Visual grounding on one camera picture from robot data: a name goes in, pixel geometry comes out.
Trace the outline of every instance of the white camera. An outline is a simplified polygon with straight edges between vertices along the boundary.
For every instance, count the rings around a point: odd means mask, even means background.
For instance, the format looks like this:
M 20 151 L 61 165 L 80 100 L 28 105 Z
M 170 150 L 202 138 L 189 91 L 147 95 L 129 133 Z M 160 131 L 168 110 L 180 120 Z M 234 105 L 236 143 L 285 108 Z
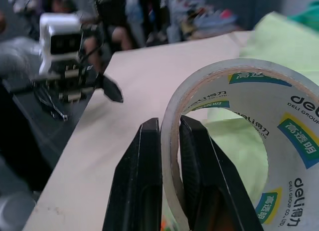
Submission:
M 45 13 L 40 18 L 40 75 L 75 70 L 83 32 L 75 14 Z

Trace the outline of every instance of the tape roll inner core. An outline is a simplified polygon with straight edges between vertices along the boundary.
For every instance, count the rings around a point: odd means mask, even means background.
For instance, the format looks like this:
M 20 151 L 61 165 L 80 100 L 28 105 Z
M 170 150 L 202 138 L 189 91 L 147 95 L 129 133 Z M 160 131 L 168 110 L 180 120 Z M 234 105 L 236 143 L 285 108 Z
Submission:
M 183 82 L 168 104 L 161 130 L 164 189 L 179 228 L 189 230 L 177 162 L 180 116 L 222 107 L 254 120 L 263 139 L 269 173 L 254 205 L 264 230 L 318 229 L 317 204 L 308 201 L 319 189 L 310 183 L 319 171 L 318 95 L 318 86 L 301 74 L 253 59 L 218 62 Z

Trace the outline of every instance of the light green fabric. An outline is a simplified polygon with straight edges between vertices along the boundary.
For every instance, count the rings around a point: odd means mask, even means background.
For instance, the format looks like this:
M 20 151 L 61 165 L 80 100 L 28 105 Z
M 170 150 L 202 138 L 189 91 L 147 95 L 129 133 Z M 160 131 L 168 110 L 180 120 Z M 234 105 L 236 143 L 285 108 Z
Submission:
M 286 66 L 319 84 L 318 33 L 277 13 L 267 15 L 256 26 L 240 57 Z M 208 110 L 205 126 L 235 164 L 252 202 L 258 201 L 267 179 L 268 162 L 257 131 L 244 118 L 221 108 Z

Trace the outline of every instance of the clear packing tape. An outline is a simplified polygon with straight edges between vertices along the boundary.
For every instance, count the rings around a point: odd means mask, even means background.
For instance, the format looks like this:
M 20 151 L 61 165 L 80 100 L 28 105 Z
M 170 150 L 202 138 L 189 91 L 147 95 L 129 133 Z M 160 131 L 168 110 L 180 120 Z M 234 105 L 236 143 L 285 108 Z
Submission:
M 295 43 L 287 44 L 288 38 L 292 37 Z M 272 46 L 258 48 L 267 39 Z M 161 145 L 165 195 L 178 230 L 189 230 L 181 208 L 184 203 L 177 161 L 179 118 L 181 114 L 201 108 L 219 108 L 211 109 L 213 116 L 223 113 L 221 118 L 207 125 L 209 130 L 215 129 L 217 136 L 221 137 L 226 130 L 233 130 L 233 135 L 236 132 L 245 135 L 243 127 L 248 122 L 250 128 L 259 132 L 259 137 L 246 138 L 251 141 L 241 147 L 250 150 L 250 154 L 242 156 L 249 158 L 250 162 L 259 164 L 262 159 L 268 160 L 263 167 L 254 167 L 261 170 L 263 178 L 247 179 L 238 161 L 232 157 L 231 160 L 239 170 L 263 229 L 319 230 L 319 87 L 315 84 L 319 77 L 316 72 L 319 59 L 314 59 L 313 52 L 318 56 L 319 37 L 316 34 L 271 14 L 256 27 L 253 38 L 242 52 L 245 59 L 206 66 L 177 89 L 164 115 Z M 223 143 L 227 150 L 229 144 L 226 140 Z M 267 156 L 254 158 L 254 152 L 260 152 L 259 149 L 265 149 Z M 248 166 L 242 170 L 256 174 Z

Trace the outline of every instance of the beige tabletop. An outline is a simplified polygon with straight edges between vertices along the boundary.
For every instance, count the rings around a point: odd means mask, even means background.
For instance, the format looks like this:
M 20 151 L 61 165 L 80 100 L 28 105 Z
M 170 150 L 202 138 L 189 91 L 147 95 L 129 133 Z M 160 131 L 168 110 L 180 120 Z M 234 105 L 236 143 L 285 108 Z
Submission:
M 153 117 L 161 122 L 192 73 L 237 58 L 233 35 L 115 53 L 106 73 L 121 87 L 124 103 L 94 93 L 24 230 L 102 230 L 115 167 L 138 127 Z

